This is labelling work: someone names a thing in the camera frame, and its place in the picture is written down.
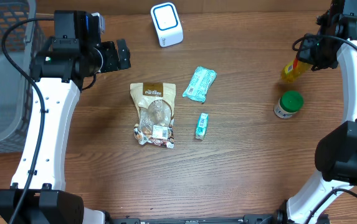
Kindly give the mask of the yellow liquid bottle grey cap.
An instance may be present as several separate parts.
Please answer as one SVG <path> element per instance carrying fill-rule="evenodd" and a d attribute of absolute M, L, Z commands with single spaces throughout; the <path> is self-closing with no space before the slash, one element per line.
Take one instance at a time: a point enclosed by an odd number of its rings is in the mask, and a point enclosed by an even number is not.
<path fill-rule="evenodd" d="M 294 58 L 290 63 L 286 64 L 281 71 L 281 79 L 287 83 L 293 83 L 303 73 L 311 69 L 312 65 L 301 62 Z"/>

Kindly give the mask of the brown white snack bag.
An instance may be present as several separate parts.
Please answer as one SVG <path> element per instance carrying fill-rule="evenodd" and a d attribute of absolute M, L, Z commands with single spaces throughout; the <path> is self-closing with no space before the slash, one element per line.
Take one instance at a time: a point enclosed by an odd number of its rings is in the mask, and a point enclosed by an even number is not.
<path fill-rule="evenodd" d="M 176 85 L 172 83 L 132 83 L 130 95 L 139 122 L 134 136 L 139 144 L 174 147 L 174 104 Z"/>

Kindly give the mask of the green lid white jar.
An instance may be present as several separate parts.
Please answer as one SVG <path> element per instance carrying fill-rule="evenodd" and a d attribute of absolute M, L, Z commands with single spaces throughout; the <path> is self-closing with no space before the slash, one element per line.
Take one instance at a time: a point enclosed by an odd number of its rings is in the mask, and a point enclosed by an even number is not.
<path fill-rule="evenodd" d="M 303 107 L 303 96 L 298 91 L 286 91 L 274 106 L 274 113 L 282 119 L 289 119 Z"/>

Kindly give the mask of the teal snack packet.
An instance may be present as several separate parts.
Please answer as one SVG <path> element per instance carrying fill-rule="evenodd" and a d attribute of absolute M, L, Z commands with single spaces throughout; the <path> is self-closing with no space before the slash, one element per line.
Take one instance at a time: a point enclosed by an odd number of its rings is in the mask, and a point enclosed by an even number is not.
<path fill-rule="evenodd" d="M 187 89 L 185 89 L 183 93 L 183 97 L 204 103 L 207 92 L 216 77 L 217 73 L 214 70 L 198 66 L 194 71 Z"/>

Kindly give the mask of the Kleenex tissue pack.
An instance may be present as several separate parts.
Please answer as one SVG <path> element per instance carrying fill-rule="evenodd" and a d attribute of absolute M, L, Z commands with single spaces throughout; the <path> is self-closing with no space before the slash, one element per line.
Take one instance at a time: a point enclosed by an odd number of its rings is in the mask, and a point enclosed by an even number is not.
<path fill-rule="evenodd" d="M 209 115 L 207 113 L 201 113 L 198 119 L 198 123 L 195 131 L 195 138 L 198 140 L 203 140 L 208 127 Z"/>

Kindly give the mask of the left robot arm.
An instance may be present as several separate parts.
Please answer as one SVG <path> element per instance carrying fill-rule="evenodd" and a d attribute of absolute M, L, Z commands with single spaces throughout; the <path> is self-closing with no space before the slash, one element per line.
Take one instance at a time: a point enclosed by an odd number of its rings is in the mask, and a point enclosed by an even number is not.
<path fill-rule="evenodd" d="M 74 109 L 85 78 L 130 68 L 123 39 L 101 40 L 99 13 L 55 11 L 54 34 L 23 77 L 33 89 L 26 142 L 8 189 L 0 189 L 0 216 L 8 223 L 111 222 L 65 189 L 65 154 Z"/>

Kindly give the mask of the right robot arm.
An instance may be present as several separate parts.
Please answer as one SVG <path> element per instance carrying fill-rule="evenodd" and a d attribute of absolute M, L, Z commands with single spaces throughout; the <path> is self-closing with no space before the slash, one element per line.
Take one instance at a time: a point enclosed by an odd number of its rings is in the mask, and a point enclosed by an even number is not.
<path fill-rule="evenodd" d="M 297 62 L 313 71 L 340 68 L 343 119 L 318 143 L 313 175 L 281 205 L 271 223 L 329 223 L 324 210 L 357 186 L 357 0 L 332 1 L 317 24 L 318 33 L 305 34 L 292 49 Z"/>

